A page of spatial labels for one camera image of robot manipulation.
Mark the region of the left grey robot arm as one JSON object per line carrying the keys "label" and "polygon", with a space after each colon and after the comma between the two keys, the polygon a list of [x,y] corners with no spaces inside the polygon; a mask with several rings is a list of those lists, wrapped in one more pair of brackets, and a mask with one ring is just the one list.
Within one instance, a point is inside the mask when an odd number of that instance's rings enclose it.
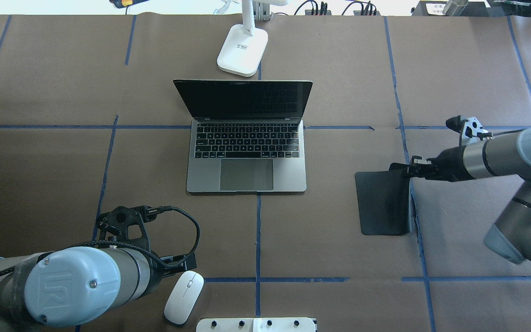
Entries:
{"label": "left grey robot arm", "polygon": [[194,256],[154,260],[131,248],[79,246],[0,257],[0,332],[88,323],[154,292],[162,278],[195,268]]}

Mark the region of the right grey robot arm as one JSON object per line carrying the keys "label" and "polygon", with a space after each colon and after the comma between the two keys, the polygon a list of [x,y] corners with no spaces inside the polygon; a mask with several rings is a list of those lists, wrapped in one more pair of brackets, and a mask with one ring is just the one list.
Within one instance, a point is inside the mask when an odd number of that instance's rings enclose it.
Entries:
{"label": "right grey robot arm", "polygon": [[516,265],[531,261],[531,128],[499,133],[446,149],[437,157],[411,158],[407,164],[392,163],[404,178],[459,182],[503,176],[518,176],[523,184],[484,236],[491,251]]}

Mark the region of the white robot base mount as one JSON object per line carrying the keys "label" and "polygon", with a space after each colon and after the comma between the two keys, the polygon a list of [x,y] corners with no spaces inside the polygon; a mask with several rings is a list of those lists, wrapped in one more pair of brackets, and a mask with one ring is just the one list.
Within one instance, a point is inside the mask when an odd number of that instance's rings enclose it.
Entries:
{"label": "white robot base mount", "polygon": [[196,332],[316,332],[318,325],[309,317],[255,317],[201,319]]}

